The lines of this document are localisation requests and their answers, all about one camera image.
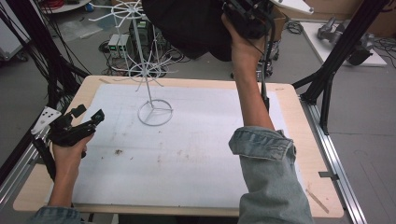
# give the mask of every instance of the left hand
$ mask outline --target left hand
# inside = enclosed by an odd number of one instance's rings
[[[56,177],[69,176],[74,179],[77,178],[78,167],[81,162],[81,153],[87,150],[87,143],[92,138],[93,134],[81,139],[72,147],[52,145],[56,165]]]

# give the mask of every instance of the white surface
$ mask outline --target white surface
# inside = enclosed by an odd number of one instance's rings
[[[307,5],[303,0],[271,0],[275,5],[279,7],[285,7],[294,11],[302,12],[304,14],[312,15],[314,9]]]
[[[243,125],[236,90],[151,87],[151,94],[175,109],[163,126],[137,118],[147,90],[99,88],[83,121],[98,109],[106,117],[80,165],[73,202],[237,208],[248,190],[228,147]],[[287,134],[275,93],[269,97],[275,126]]]
[[[312,48],[323,63],[326,61],[327,57],[329,57],[333,48],[333,45],[329,42],[329,40],[318,39],[318,29],[324,24],[325,23],[301,22],[301,25],[304,27],[305,36],[308,38]],[[370,52],[372,52],[373,55],[358,66],[378,67],[387,65],[381,56],[379,56],[373,49]],[[343,65],[350,65],[350,63],[344,62]]]

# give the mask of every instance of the rolled-up sleeve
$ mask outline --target rolled-up sleeve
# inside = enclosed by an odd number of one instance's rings
[[[78,210],[70,207],[44,206],[40,208],[27,224],[81,224]]]
[[[295,173],[291,139],[281,131],[243,127],[234,132],[229,146],[240,157],[248,189],[240,201],[238,223],[313,223]]]

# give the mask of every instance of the right hand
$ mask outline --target right hand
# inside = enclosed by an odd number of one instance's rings
[[[234,69],[251,69],[252,67],[256,69],[264,51],[265,36],[260,39],[246,40],[236,32],[233,24],[225,14],[221,16],[221,19],[233,38],[232,58]]]

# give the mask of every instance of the gray floor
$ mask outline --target gray floor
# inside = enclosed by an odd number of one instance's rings
[[[103,13],[99,9],[92,14],[75,10],[59,15],[58,19],[59,23],[83,19],[82,23],[89,25],[88,18],[97,18]],[[106,69],[106,60],[97,48],[115,33],[112,21],[102,21],[98,25],[104,31],[89,39],[67,42],[93,74],[101,74]],[[268,81],[293,83],[319,67],[320,61],[306,38],[284,31],[279,60],[274,62],[275,72]],[[171,68],[178,72],[167,77],[231,80],[232,65],[221,63],[210,55]],[[297,92],[302,93],[305,89],[300,88]],[[343,66],[333,81],[329,132],[368,223],[396,223],[396,175],[392,173],[396,170],[394,92],[396,70],[391,65]],[[2,164],[47,102],[46,82],[33,62],[12,61],[0,68],[0,99]],[[15,194],[0,211],[0,223],[20,223],[31,215],[12,209],[14,197]],[[95,221],[110,223],[111,215],[99,216]],[[348,218],[317,218],[316,222],[348,223]]]

